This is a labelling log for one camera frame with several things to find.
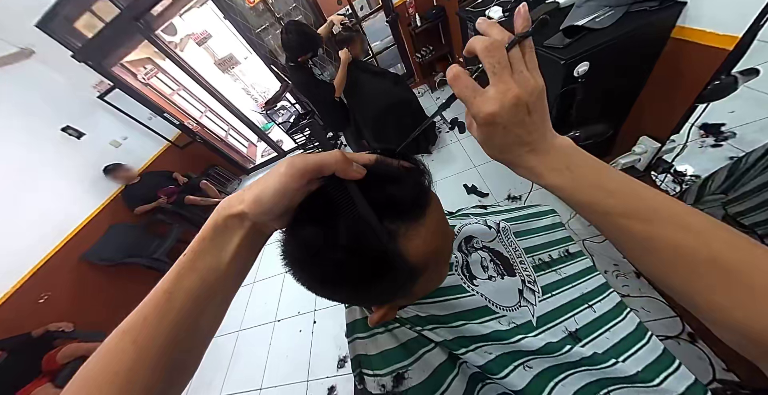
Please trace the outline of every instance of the barber's hand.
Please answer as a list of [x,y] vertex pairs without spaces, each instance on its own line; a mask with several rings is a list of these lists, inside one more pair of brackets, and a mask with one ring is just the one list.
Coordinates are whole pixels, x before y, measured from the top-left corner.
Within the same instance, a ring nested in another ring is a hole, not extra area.
[[346,48],[339,50],[339,58],[344,64],[349,64],[352,61],[352,53]]
[[323,177],[336,174],[343,179],[362,179],[366,175],[364,166],[373,164],[376,158],[340,150],[291,156],[244,190],[225,198],[216,213],[245,214],[256,228],[273,233],[288,225],[296,206],[320,186]]
[[328,22],[333,23],[336,26],[341,25],[343,21],[346,21],[346,17],[344,17],[343,15],[334,14],[328,17]]
[[[470,39],[464,54],[479,57],[490,85],[483,89],[458,65],[448,69],[448,83],[466,105],[467,128],[485,153],[530,179],[540,156],[564,138],[552,129],[533,40],[507,53],[512,34],[485,18],[476,27],[484,36]],[[530,28],[531,15],[522,4],[514,12],[514,29],[521,33]]]

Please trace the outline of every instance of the black shirt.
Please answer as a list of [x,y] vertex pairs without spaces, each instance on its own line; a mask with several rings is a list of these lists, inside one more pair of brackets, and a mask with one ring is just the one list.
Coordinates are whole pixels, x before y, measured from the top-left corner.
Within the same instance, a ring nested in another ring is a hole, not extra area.
[[336,99],[333,83],[320,79],[308,65],[286,66],[291,83],[315,107],[322,123],[333,132],[343,132],[350,126],[350,112],[343,100]]
[[126,185],[122,193],[123,201],[132,211],[139,206],[157,201],[160,198],[159,190],[168,186],[179,186],[179,181],[174,179],[173,171],[148,171],[140,174],[139,177],[139,182]]

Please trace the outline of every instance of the black comb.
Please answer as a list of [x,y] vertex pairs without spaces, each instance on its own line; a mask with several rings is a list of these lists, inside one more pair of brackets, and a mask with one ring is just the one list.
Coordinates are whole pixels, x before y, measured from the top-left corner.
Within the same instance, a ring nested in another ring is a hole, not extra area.
[[379,221],[379,217],[373,213],[370,204],[360,193],[360,188],[351,180],[342,179],[338,176],[328,176],[325,178],[322,186],[331,194],[336,208],[342,217],[349,220],[363,219],[368,224],[373,233],[379,237],[379,240],[385,247],[390,247],[391,241],[389,234],[384,230],[384,226]]

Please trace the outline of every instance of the tools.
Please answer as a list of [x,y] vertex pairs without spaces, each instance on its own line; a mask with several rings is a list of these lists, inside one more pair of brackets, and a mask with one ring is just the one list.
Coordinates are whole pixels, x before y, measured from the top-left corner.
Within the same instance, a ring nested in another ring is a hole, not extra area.
[[[546,15],[541,16],[538,20],[536,20],[533,23],[533,25],[531,26],[531,28],[529,30],[526,30],[525,32],[521,32],[520,34],[516,34],[512,38],[512,40],[510,40],[509,43],[507,44],[506,51],[510,51],[511,49],[515,48],[520,43],[522,43],[524,40],[526,40],[527,38],[533,36],[536,32],[541,30],[543,27],[547,26],[547,24],[549,24],[549,17],[547,17]],[[483,68],[482,64],[477,65],[477,66],[468,66],[467,67],[467,72],[472,77],[472,79],[477,80],[478,77],[480,77],[481,74],[485,72],[485,68]],[[423,124],[421,124],[418,128],[416,128],[416,130],[413,131],[413,134],[411,134],[406,139],[406,141],[404,141],[400,145],[400,147],[397,148],[397,151],[399,152],[400,150],[402,150],[402,148],[405,147],[408,143],[410,143],[411,140],[413,140],[419,133],[421,133],[424,130],[424,128],[426,128],[427,125],[429,125],[430,122],[435,120],[441,114],[445,113],[446,110],[448,108],[450,108],[451,105],[453,105],[453,103],[456,102],[456,99],[457,99],[456,98],[456,94],[451,94],[450,96],[448,96],[446,98],[446,100],[444,100],[442,102],[442,104],[440,104],[440,106],[437,108],[437,110],[435,110],[435,113],[432,113],[429,116],[429,118],[427,118],[427,120]]]

